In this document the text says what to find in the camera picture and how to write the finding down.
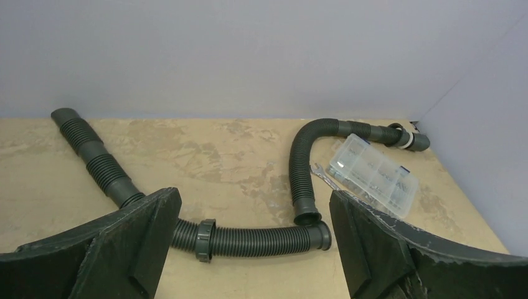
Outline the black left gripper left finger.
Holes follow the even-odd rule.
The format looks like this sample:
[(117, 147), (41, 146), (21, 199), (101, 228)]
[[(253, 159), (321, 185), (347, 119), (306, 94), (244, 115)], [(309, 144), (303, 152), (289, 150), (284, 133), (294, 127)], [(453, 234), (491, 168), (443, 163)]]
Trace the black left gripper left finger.
[(2, 298), (152, 298), (181, 209), (174, 187), (1, 255)]

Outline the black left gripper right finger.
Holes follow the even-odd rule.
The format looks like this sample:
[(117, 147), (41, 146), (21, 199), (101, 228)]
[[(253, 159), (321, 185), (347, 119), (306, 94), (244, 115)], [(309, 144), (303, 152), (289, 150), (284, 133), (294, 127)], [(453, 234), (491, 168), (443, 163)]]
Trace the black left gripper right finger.
[(444, 239), (344, 191), (329, 200), (351, 298), (526, 298), (527, 259)]

